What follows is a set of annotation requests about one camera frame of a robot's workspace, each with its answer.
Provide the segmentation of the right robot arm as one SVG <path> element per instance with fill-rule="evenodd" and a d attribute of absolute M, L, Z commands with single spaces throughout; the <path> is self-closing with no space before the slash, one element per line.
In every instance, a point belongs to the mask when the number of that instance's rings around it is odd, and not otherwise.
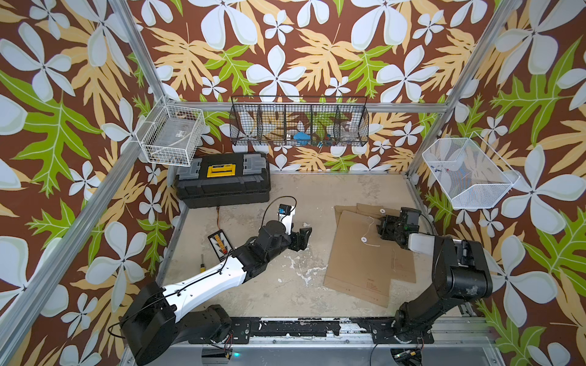
<path fill-rule="evenodd" d="M 431 256 L 431 285 L 416 299 L 403 303 L 391 324 L 399 343 L 424 337 L 449 310 L 489 297 L 493 283 L 483 245 L 419 231 L 419 210 L 403 207 L 398 216 L 385 215 L 377 226 L 382 239 L 402 249 Z"/>

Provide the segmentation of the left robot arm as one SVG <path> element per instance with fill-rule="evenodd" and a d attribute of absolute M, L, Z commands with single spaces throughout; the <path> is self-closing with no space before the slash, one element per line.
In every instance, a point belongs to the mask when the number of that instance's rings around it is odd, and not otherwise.
<path fill-rule="evenodd" d="M 176 343 L 224 341 L 232 325 L 227 312 L 219 305 L 205 310 L 198 306 L 262 274 L 284 251 L 305 250 L 311 234 L 311 227 L 295 232 L 269 221 L 214 268 L 173 285 L 152 282 L 142 288 L 120 318 L 121 334 L 136 364 L 153 362 Z"/>

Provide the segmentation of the brown kraft file bag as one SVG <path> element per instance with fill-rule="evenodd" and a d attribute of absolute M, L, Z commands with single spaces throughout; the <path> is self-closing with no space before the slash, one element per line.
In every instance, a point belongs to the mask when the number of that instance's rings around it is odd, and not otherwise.
<path fill-rule="evenodd" d="M 417 282 L 414 254 L 396 242 L 383 240 L 378 220 L 342 213 L 335 233 L 324 286 L 387 307 L 391 281 Z"/>

